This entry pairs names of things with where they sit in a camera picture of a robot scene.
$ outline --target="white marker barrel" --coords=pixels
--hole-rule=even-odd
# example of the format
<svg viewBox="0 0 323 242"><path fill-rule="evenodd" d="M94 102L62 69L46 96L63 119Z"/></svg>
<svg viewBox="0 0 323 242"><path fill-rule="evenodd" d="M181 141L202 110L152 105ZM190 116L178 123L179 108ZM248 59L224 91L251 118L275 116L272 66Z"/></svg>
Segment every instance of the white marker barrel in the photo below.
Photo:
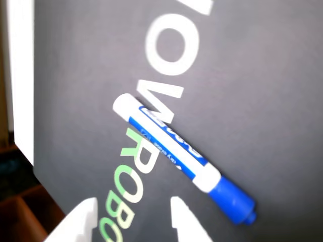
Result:
<svg viewBox="0 0 323 242"><path fill-rule="evenodd" d="M113 110L140 131L201 191L208 193L235 224L255 221L255 201L221 176L211 163L131 94L120 95L113 104Z"/></svg>

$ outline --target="gray surface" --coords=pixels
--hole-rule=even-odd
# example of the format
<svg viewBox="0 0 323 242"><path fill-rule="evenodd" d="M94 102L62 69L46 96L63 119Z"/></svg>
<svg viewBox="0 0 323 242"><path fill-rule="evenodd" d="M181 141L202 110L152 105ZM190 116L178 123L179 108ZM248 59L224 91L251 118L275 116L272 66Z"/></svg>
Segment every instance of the gray surface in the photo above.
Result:
<svg viewBox="0 0 323 242"><path fill-rule="evenodd" d="M99 217L119 164L135 168L134 143L112 111L138 79L184 87L157 95L175 113L172 127L257 200L251 227L233 226L161 155L140 174L144 196L124 241L176 241L170 197L180 196L213 241L319 241L323 215L323 2L217 0L210 16L175 0L35 1L35 167L68 213L98 197ZM166 13L190 18L200 49L184 74L147 62L144 40ZM158 43L170 61L183 46L174 31ZM103 241L95 230L93 241Z"/></svg>

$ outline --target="blue marker cap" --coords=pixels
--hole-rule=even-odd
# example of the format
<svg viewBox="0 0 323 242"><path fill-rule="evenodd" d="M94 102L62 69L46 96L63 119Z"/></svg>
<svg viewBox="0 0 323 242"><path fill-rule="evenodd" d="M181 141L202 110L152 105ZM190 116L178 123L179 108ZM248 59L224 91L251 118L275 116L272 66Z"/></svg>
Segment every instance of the blue marker cap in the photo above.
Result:
<svg viewBox="0 0 323 242"><path fill-rule="evenodd" d="M255 201L225 177L209 195L235 224L250 225L256 220Z"/></svg>

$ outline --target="brown wooden surface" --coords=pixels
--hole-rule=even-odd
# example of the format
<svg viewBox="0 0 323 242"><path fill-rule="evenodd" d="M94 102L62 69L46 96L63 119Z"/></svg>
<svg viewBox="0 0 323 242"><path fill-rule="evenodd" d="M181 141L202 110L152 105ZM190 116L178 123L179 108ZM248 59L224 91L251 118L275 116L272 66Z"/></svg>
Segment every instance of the brown wooden surface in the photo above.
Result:
<svg viewBox="0 0 323 242"><path fill-rule="evenodd" d="M9 152L12 152L15 150L18 150L18 147L16 145L11 145L11 146L7 146L4 148L0 148L0 155L5 154L5 153L9 153Z"/></svg>
<svg viewBox="0 0 323 242"><path fill-rule="evenodd" d="M40 242L64 218L42 185L0 203L0 242Z"/></svg>
<svg viewBox="0 0 323 242"><path fill-rule="evenodd" d="M65 217L42 185L28 190L21 196L47 233L51 233Z"/></svg>
<svg viewBox="0 0 323 242"><path fill-rule="evenodd" d="M46 231L21 197L0 204L1 241L40 242L46 236Z"/></svg>

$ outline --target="white letter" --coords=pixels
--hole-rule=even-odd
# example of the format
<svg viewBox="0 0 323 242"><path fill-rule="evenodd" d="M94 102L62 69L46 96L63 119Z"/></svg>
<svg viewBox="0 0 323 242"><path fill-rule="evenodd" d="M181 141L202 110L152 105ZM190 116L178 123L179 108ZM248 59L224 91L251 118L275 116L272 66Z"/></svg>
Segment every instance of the white letter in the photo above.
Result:
<svg viewBox="0 0 323 242"><path fill-rule="evenodd" d="M178 134L176 134L171 128L167 127L166 130L168 131L168 133L175 135L175 139L177 139L178 142L185 143L185 141L181 137L179 137Z"/></svg>
<svg viewBox="0 0 323 242"><path fill-rule="evenodd" d="M137 91L159 111L151 112L160 120L169 124L173 121L174 113L158 98L156 98L150 91L180 98L182 96L183 90L183 87L146 80L139 80L137 85Z"/></svg>
<svg viewBox="0 0 323 242"><path fill-rule="evenodd" d="M171 197L172 227L177 229L178 242L212 242L198 219L179 197Z"/></svg>
<svg viewBox="0 0 323 242"><path fill-rule="evenodd" d="M165 29L177 30L184 38L183 55L176 62L168 62L157 52L157 40ZM156 71L168 76L177 76L186 72L197 56L199 36L195 24L179 14L162 15L151 24L146 37L146 56L150 65Z"/></svg>
<svg viewBox="0 0 323 242"><path fill-rule="evenodd" d="M177 0L180 3L188 6L189 8L194 9L200 14L210 15L213 1L212 0Z"/></svg>

